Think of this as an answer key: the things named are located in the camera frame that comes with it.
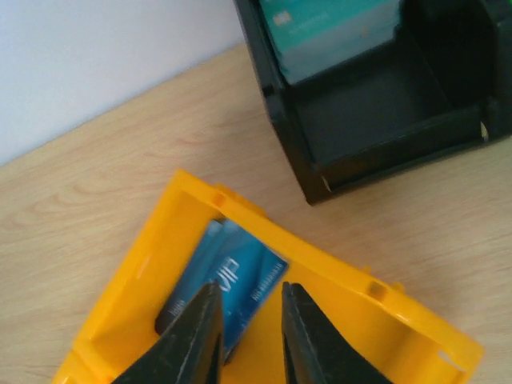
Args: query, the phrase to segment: card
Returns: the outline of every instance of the card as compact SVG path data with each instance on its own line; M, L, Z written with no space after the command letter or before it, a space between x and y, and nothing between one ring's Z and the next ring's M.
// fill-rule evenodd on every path
M235 222L211 222L155 322L163 331L199 288L217 280L222 291L224 359L232 352L288 264Z

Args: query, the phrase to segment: wood grain surface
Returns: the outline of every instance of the wood grain surface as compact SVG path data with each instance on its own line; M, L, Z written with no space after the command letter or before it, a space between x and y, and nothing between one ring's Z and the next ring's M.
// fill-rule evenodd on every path
M403 282L510 382L512 140L308 206L237 46L0 168L0 383L50 380L178 168Z

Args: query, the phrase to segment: yellow plastic holder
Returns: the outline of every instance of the yellow plastic holder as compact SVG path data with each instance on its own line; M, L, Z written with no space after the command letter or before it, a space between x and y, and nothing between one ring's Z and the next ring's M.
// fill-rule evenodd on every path
M110 383L158 340L154 320L210 220L226 217L289 263L342 336L396 384L463 384L483 348L403 293L286 232L247 200L179 171L91 311L53 384ZM281 287L251 321L222 384L285 383Z

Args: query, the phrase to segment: card stack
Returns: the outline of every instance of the card stack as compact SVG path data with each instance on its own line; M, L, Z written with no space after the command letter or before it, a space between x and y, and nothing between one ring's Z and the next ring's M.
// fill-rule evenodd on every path
M281 72L300 82L393 40L401 0L260 0Z

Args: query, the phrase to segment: white wall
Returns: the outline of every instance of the white wall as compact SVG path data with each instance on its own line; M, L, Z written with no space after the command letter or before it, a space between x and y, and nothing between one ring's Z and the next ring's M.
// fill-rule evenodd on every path
M232 0L0 0L0 165L241 40Z

